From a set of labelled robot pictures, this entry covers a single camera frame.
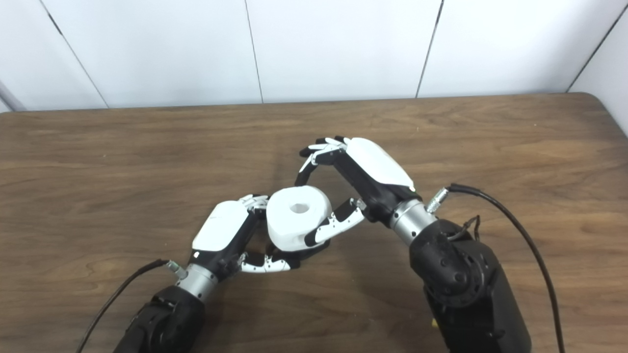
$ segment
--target black arm casing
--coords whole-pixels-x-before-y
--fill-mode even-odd
[[[530,335],[502,266],[468,232],[457,241],[447,240],[460,229],[438,220],[410,244],[411,266],[425,282],[428,304],[449,352],[530,353]],[[463,281],[456,281],[456,274]]]
[[[169,286],[135,315],[114,353],[187,353],[205,323],[205,305]]]

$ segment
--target panel seam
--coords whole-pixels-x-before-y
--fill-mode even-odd
[[[46,4],[43,3],[43,0],[40,0],[40,4],[43,6],[43,9],[46,11],[46,13],[48,14],[48,17],[50,18],[50,21],[52,21],[52,23],[55,25],[55,27],[57,28],[57,31],[59,31],[59,34],[61,35],[61,37],[63,38],[63,40],[65,41],[65,44],[68,46],[68,48],[70,49],[70,51],[72,52],[72,55],[74,56],[74,59],[76,59],[76,61],[78,62],[78,64],[80,65],[80,68],[83,70],[83,72],[85,73],[85,75],[87,76],[87,79],[89,80],[89,82],[91,82],[92,86],[94,86],[94,89],[96,90],[96,93],[98,93],[98,96],[100,97],[100,99],[102,99],[102,102],[105,104],[105,106],[107,107],[107,109],[109,109],[109,104],[107,104],[107,101],[105,100],[105,97],[102,95],[102,93],[100,92],[100,90],[98,89],[98,86],[96,86],[96,83],[94,82],[94,80],[92,79],[92,77],[89,75],[89,73],[87,72],[87,69],[85,69],[85,66],[83,65],[83,63],[80,61],[79,56],[76,54],[76,52],[74,52],[74,49],[72,48],[72,45],[70,45],[70,42],[68,42],[68,38],[65,37],[65,35],[63,35],[59,25],[57,24],[57,22],[55,21],[55,19],[52,17],[52,15],[50,14],[50,12],[48,11],[48,8],[46,7]]]
[[[246,21],[249,23],[249,34],[251,35],[251,47],[253,48],[253,60],[255,61],[255,73],[257,74],[257,86],[259,87],[259,97],[264,104],[264,94],[262,93],[262,81],[259,79],[259,67],[257,66],[257,54],[255,53],[255,41],[253,40],[253,29],[251,28],[251,17],[249,16],[249,4],[244,0],[244,8],[246,9]]]
[[[584,72],[584,70],[587,68],[587,65],[591,62],[591,60],[593,59],[593,57],[595,56],[595,54],[598,52],[598,50],[600,50],[600,47],[602,46],[602,44],[604,44],[604,42],[606,41],[606,38],[609,36],[610,32],[612,32],[613,28],[615,28],[615,25],[617,24],[617,22],[619,22],[619,20],[621,19],[621,17],[623,17],[624,13],[626,12],[626,9],[628,9],[628,3],[626,4],[626,6],[624,6],[624,9],[619,13],[619,16],[617,17],[617,19],[615,20],[615,22],[613,22],[613,24],[610,26],[609,30],[606,32],[606,34],[604,35],[604,37],[602,38],[602,40],[600,41],[600,43],[595,47],[593,53],[591,53],[591,55],[589,56],[589,58],[587,59],[587,62],[585,62],[585,64],[582,66],[582,68],[580,69],[580,71],[578,72],[578,74],[576,75],[576,78],[573,79],[573,81],[571,81],[571,84],[569,85],[569,87],[567,87],[567,90],[565,91],[565,93],[568,93],[569,90],[573,87],[573,85],[576,83],[576,81],[578,80],[578,78],[580,78],[580,75],[582,75],[582,73]]]
[[[425,53],[425,61],[423,62],[423,68],[421,69],[421,77],[419,78],[419,84],[416,86],[416,94],[414,98],[419,97],[419,90],[421,89],[421,83],[423,83],[423,77],[425,76],[425,68],[428,66],[428,59],[430,58],[430,51],[432,43],[434,43],[434,37],[436,36],[436,29],[438,28],[438,22],[440,20],[440,15],[443,12],[443,6],[445,5],[445,0],[441,0],[440,7],[438,8],[438,14],[436,15],[436,22],[434,22],[434,30],[432,31],[432,36],[430,38],[430,45],[428,46],[428,52]]]

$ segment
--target cable connector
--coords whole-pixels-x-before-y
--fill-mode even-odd
[[[178,263],[172,260],[168,261],[166,267],[170,271],[172,271],[177,277],[179,277],[179,280],[184,280],[188,276],[188,271],[185,271],[184,268],[182,268],[181,266],[179,266]]]
[[[430,200],[428,205],[425,207],[425,210],[428,213],[430,213],[430,214],[434,214],[436,212],[436,210],[438,210],[440,205],[443,204],[443,202],[447,198],[447,195],[449,195],[449,189],[447,189],[447,188],[440,189],[436,193],[436,195],[434,195],[434,197],[432,197],[432,199]]]

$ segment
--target black cable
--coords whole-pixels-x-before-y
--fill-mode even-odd
[[[474,222],[475,222],[475,228],[474,228],[475,240],[476,241],[480,241],[480,234],[478,233],[478,229],[480,227],[480,215],[476,215],[475,217],[472,217],[471,219],[466,221],[462,225],[462,228],[456,234],[452,235],[451,237],[449,237],[447,239],[449,239],[449,241],[454,241],[454,240],[458,239],[459,237],[462,237],[464,235],[464,233],[467,231],[467,229],[469,229],[469,227]]]
[[[87,331],[85,331],[85,335],[83,335],[83,338],[80,340],[80,343],[78,344],[78,348],[76,350],[76,353],[81,353],[83,351],[83,348],[85,347],[85,344],[87,343],[87,339],[89,338],[89,335],[92,334],[92,331],[94,330],[94,327],[96,326],[96,324],[98,323],[98,321],[100,320],[100,318],[102,317],[103,314],[105,314],[105,311],[107,311],[107,309],[111,306],[111,303],[114,302],[114,300],[116,300],[116,298],[120,295],[120,293],[122,293],[122,291],[126,288],[126,286],[128,286],[133,280],[135,280],[139,275],[148,272],[152,269],[155,269],[157,267],[163,266],[165,264],[168,263],[169,260],[155,260],[152,263],[149,263],[145,266],[140,267],[137,271],[135,271],[134,274],[132,274],[129,278],[126,279],[126,281],[124,281],[120,287],[118,287],[118,289],[116,289],[116,291],[111,295],[111,297],[109,298],[109,300],[107,300],[107,302],[105,303],[105,305],[102,306],[102,308],[100,309],[100,311],[98,311],[98,313],[96,314],[96,317],[94,317],[94,320],[92,321],[92,323],[89,324],[89,326],[87,327]]]
[[[543,274],[543,279],[545,279],[545,284],[548,287],[549,301],[551,302],[551,309],[554,315],[554,328],[556,329],[556,341],[558,342],[558,351],[560,353],[565,353],[565,343],[563,342],[563,329],[560,323],[560,314],[558,313],[558,299],[556,297],[556,291],[554,290],[554,284],[552,284],[550,272],[548,271],[547,266],[545,266],[545,261],[543,261],[543,257],[541,256],[539,249],[536,247],[536,245],[534,245],[534,241],[532,240],[532,237],[530,237],[530,234],[528,234],[523,225],[521,225],[521,223],[504,205],[502,205],[499,201],[484,193],[480,189],[459,184],[451,184],[447,189],[450,192],[467,193],[469,195],[478,196],[492,203],[493,206],[497,207],[512,222],[514,227],[521,233],[523,238],[526,240],[526,243],[530,247],[530,250],[532,250],[534,258],[541,268],[541,273]]]

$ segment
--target white wall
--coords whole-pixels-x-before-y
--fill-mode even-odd
[[[244,0],[43,2],[110,107],[261,102]]]
[[[2,99],[0,99],[0,113],[10,112],[11,108],[9,108]]]
[[[106,108],[39,1],[0,1],[0,97],[21,110]]]
[[[42,1],[0,0],[17,110],[564,92],[628,4]]]
[[[445,0],[419,97],[565,92],[626,0]]]
[[[440,0],[248,0],[264,102],[410,98]]]
[[[617,22],[569,91],[598,97],[628,134],[628,14]]]

